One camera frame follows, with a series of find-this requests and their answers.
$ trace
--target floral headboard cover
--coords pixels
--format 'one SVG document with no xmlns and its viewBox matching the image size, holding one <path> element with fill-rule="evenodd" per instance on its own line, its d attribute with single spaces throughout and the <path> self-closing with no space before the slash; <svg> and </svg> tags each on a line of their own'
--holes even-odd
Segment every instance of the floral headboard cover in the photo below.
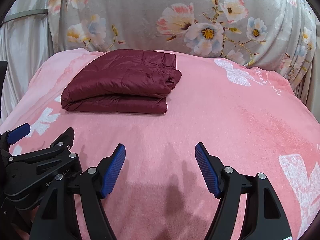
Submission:
<svg viewBox="0 0 320 240">
<path fill-rule="evenodd" d="M 293 90 L 315 53 L 306 0 L 50 0 L 55 52 L 171 50 L 274 70 Z"/>
</svg>

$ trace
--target screw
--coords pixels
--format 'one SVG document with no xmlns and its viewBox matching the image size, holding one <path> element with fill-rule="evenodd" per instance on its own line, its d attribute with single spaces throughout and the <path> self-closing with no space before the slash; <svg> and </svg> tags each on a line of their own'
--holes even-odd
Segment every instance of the screw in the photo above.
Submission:
<svg viewBox="0 0 320 240">
<path fill-rule="evenodd" d="M 260 173 L 258 174 L 258 177 L 259 177 L 260 179 L 265 179 L 267 176 L 266 176 L 264 173 L 260 172 Z"/>
<path fill-rule="evenodd" d="M 75 158 L 75 157 L 77 157 L 77 154 L 76 154 L 76 153 L 70 153 L 70 154 L 69 154 L 69 157 L 70 157 L 70 158 Z"/>
<path fill-rule="evenodd" d="M 225 171 L 226 173 L 233 173 L 233 168 L 227 166 L 227 167 L 224 168 L 224 171 Z"/>
<path fill-rule="evenodd" d="M 56 180 L 62 180 L 62 178 L 63 178 L 62 174 L 57 174 L 55 177 Z"/>
<path fill-rule="evenodd" d="M 97 169 L 94 168 L 94 167 L 88 169 L 88 173 L 89 173 L 89 174 L 95 174 L 96 171 L 97 171 Z"/>
</svg>

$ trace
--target pink bed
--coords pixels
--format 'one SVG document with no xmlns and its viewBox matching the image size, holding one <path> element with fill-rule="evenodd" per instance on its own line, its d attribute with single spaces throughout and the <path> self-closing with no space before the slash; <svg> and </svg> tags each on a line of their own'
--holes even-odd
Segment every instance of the pink bed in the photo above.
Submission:
<svg viewBox="0 0 320 240">
<path fill-rule="evenodd" d="M 71 113 L 60 95 L 73 77 L 102 53 L 75 49 L 49 58 L 0 127 L 28 122 L 30 134 L 11 153 L 34 151 L 68 127 L 72 152 L 83 170 L 110 156 L 118 143 L 126 160 L 113 192 L 103 201 L 118 240 L 201 240 L 218 200 L 209 193 L 195 159 L 203 142 L 211 155 L 242 174 L 264 172 L 299 238 L 320 208 L 320 125 L 275 72 L 246 69 L 225 59 L 181 53 L 182 78 L 167 98 L 164 115 Z M 242 197 L 232 239 L 240 234 Z M 76 198 L 83 239 L 89 239 Z"/>
</svg>

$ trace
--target blue gripper pad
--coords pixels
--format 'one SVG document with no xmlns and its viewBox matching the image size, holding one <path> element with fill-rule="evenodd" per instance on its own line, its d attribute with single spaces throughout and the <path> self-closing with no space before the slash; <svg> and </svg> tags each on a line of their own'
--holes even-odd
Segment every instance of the blue gripper pad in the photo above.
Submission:
<svg viewBox="0 0 320 240">
<path fill-rule="evenodd" d="M 19 140 L 21 140 L 23 137 L 27 136 L 30 133 L 30 125 L 28 123 L 25 123 L 16 129 L 9 132 L 7 137 L 7 143 L 8 144 L 15 144 Z"/>
<path fill-rule="evenodd" d="M 110 194 L 115 186 L 116 180 L 122 168 L 125 159 L 125 147 L 119 144 L 115 152 L 111 155 L 111 163 L 107 172 L 103 176 L 101 195 L 105 198 Z"/>
<path fill-rule="evenodd" d="M 196 145 L 195 153 L 196 160 L 209 192 L 212 193 L 215 198 L 218 198 L 221 194 L 219 189 L 219 179 L 200 143 Z"/>
</svg>

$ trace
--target maroon puffer jacket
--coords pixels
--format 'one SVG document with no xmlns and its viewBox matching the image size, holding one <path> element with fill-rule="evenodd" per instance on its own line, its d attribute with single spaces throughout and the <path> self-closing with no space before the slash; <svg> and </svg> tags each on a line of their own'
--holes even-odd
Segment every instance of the maroon puffer jacket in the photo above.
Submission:
<svg viewBox="0 0 320 240">
<path fill-rule="evenodd" d="M 181 78 L 175 54 L 119 49 L 82 69 L 61 95 L 68 111 L 163 114 Z"/>
</svg>

